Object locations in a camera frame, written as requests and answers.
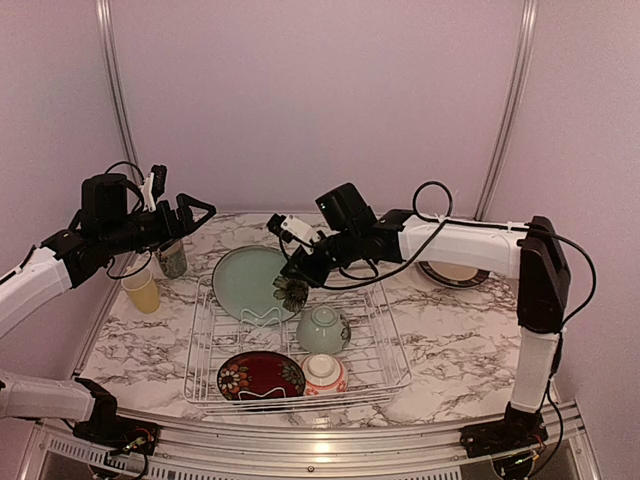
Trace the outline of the light teal plate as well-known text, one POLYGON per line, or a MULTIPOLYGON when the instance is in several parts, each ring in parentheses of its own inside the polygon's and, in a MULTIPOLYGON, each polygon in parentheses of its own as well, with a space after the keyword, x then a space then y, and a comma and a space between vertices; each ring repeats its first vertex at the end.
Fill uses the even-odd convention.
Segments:
POLYGON ((213 292, 221 308, 242 323, 262 327, 285 322, 300 312, 308 285, 281 274, 284 255, 250 245, 225 254, 212 273, 213 292))

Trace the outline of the floral ceramic tumbler cup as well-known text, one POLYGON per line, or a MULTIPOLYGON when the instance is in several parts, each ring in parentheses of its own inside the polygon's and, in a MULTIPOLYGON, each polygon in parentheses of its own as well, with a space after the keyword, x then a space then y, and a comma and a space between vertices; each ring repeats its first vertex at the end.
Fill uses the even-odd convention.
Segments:
POLYGON ((155 257, 162 274, 167 279, 176 279, 185 274, 188 269, 184 245, 181 240, 172 243, 164 250, 157 250, 155 257))

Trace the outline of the yellow mug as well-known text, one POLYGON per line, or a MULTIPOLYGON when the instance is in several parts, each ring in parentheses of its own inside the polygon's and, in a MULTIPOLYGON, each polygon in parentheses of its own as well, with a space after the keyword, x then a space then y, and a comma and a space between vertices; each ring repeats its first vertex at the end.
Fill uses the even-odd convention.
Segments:
POLYGON ((121 287, 134 306, 144 314, 155 312, 160 306, 158 288, 152 272, 148 268, 136 270, 128 267, 121 287))

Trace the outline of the dark red floral plate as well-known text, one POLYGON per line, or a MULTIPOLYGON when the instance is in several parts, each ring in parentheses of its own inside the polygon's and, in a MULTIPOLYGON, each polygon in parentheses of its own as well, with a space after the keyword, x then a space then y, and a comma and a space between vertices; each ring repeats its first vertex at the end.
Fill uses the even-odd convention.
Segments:
POLYGON ((292 358, 273 351, 249 351, 226 360, 216 386, 229 401, 286 399, 302 396, 306 377, 292 358))

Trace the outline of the black rimmed grey plate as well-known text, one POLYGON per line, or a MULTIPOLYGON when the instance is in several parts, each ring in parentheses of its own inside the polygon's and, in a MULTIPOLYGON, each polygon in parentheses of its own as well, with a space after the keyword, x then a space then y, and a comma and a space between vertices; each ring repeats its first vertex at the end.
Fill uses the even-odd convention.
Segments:
POLYGON ((476 288, 490 276, 490 272, 486 270, 445 262, 421 261, 418 268, 436 284, 462 290, 476 288))

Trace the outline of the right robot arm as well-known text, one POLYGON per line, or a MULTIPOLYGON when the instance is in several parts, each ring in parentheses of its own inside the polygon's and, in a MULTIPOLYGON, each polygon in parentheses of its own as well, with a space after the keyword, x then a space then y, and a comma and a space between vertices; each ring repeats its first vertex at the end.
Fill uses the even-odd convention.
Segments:
POLYGON ((496 273, 517 283, 521 346, 516 379, 495 438, 515 448, 534 431, 554 359, 561 343, 571 274, 551 221, 535 216, 527 223, 477 222, 449 213, 427 216, 417 208, 377 216, 352 183, 315 201, 331 232, 325 234, 292 215, 275 214, 268 230, 298 248, 281 274, 326 288, 329 274, 356 261, 450 265, 478 274, 496 273))

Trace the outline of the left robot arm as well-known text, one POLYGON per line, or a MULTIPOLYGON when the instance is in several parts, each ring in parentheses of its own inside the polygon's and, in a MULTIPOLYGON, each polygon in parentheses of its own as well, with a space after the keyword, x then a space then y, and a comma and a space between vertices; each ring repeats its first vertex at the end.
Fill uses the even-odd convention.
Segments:
MULTIPOLYGON (((81 207, 70 225, 40 244, 1 278, 1 335, 9 336, 49 301, 80 287, 117 256, 165 250, 216 214, 214 205, 181 193, 163 200, 166 169, 156 165, 141 185, 122 173, 85 180, 81 207)), ((117 400, 86 378, 53 380, 1 370, 1 415, 75 422, 78 433, 106 445, 125 438, 117 400)))

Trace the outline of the pale green ceramic bowl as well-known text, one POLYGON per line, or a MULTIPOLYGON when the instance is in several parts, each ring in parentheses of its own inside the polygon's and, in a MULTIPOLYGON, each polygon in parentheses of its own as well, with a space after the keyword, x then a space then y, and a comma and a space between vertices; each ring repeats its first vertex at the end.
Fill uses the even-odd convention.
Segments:
POLYGON ((313 354, 338 354, 348 346, 351 335, 344 314, 326 304, 304 310, 296 328, 300 347, 313 354))

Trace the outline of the white and pink bowl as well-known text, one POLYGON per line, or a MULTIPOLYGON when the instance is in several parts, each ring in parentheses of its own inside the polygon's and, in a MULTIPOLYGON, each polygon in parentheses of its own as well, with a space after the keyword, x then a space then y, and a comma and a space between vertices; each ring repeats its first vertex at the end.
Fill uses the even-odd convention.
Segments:
POLYGON ((344 393, 348 389, 348 371, 335 356, 311 354, 301 363, 306 384, 305 396, 344 393))

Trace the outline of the aluminium front frame rail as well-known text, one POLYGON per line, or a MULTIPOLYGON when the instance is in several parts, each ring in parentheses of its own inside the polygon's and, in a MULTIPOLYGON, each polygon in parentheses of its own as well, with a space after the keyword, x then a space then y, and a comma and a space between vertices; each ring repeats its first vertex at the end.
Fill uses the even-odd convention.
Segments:
POLYGON ((602 474, 578 406, 545 407, 544 441, 471 458, 461 442, 465 421, 332 428, 270 427, 149 414, 159 433, 152 454, 110 456, 106 447, 72 435, 60 422, 32 430, 20 479, 599 479, 602 474))

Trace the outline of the left aluminium frame post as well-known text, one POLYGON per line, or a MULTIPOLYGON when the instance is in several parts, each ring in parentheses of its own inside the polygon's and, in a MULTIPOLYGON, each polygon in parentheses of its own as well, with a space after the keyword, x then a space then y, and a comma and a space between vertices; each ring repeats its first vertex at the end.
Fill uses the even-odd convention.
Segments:
POLYGON ((109 0, 96 1, 96 16, 107 76, 107 84, 109 87, 111 103, 114 110, 117 131, 122 145, 124 159, 138 167, 139 160, 126 108, 125 95, 117 57, 111 2, 109 0))

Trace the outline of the aluminium frame post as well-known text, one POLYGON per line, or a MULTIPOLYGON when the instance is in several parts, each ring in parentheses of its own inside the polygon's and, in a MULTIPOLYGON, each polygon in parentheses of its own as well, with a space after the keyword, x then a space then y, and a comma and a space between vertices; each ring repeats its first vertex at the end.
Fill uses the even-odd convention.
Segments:
POLYGON ((487 218, 506 164, 509 144, 528 79, 538 11, 537 0, 522 2, 520 28, 507 97, 487 174, 473 215, 475 220, 483 221, 487 218))
POLYGON ((114 110, 117 131, 122 145, 124 159, 138 167, 139 160, 126 108, 125 95, 117 57, 111 2, 109 0, 96 1, 96 16, 107 76, 107 84, 109 87, 111 103, 114 110))

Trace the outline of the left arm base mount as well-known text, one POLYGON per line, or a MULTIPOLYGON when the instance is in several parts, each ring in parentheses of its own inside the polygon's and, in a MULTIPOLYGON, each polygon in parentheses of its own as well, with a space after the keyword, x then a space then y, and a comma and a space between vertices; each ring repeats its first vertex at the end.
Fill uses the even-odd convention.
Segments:
POLYGON ((116 415, 106 421, 77 422, 75 437, 108 447, 110 455, 139 453, 152 455, 155 451, 160 427, 156 423, 116 415))

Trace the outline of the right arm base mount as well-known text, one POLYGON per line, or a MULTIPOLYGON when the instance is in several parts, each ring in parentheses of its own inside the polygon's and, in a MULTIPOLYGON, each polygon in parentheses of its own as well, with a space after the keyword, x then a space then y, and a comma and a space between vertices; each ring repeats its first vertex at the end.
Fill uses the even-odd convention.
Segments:
POLYGON ((544 443, 547 439, 541 420, 527 423, 504 418, 463 427, 460 444, 469 458, 477 458, 544 443))

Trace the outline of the right aluminium frame post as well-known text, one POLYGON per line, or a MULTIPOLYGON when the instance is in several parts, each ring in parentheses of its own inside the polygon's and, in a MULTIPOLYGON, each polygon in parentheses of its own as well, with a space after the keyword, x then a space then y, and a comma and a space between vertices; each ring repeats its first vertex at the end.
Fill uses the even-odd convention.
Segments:
POLYGON ((507 97, 487 174, 473 215, 475 220, 483 221, 487 218, 506 164, 509 144, 528 79, 538 11, 537 0, 522 2, 520 28, 507 97))

